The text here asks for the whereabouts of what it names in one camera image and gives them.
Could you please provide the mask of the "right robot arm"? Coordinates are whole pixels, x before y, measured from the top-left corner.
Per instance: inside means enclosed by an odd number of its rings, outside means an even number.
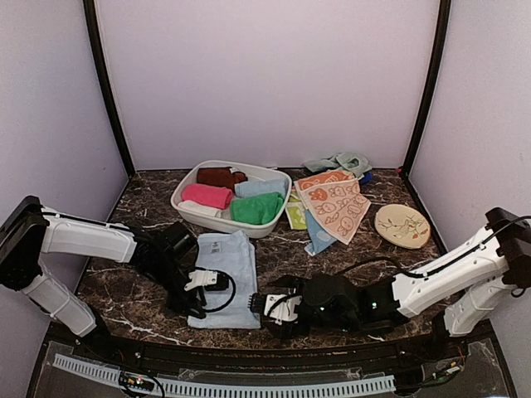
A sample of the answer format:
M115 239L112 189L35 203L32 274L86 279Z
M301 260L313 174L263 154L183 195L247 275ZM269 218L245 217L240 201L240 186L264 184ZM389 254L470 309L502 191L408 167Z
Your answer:
M464 244L413 271L390 260L398 273L355 286L341 270L309 279L284 275L273 286L287 294L253 294L249 309L278 338L305 336L311 328L339 329L358 335L383 335L453 294L458 301L433 320L424 353L442 359L455 338L508 297L530 289L530 218L500 207L486 213L487 224Z

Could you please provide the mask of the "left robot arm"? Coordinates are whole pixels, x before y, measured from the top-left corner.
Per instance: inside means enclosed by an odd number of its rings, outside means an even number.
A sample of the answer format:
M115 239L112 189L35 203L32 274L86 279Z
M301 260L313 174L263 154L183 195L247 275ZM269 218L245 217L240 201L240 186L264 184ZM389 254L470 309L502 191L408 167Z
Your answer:
M151 234L125 224L60 213L28 196L1 227L1 285L25 294L73 334L85 337L85 349L100 362L108 362L117 354L117 344L106 335L105 323L40 264L41 255L62 253L132 265L167 291L175 313L204 318L198 286L191 271L180 265L196 244L180 222Z

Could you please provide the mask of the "green microfiber towel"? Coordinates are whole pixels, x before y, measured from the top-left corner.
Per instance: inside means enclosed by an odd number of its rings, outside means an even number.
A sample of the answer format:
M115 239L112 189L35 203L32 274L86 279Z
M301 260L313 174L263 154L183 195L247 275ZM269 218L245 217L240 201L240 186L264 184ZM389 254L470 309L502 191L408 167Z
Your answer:
M284 204L278 192L240 198L231 202L231 219L236 222L260 226L273 221Z

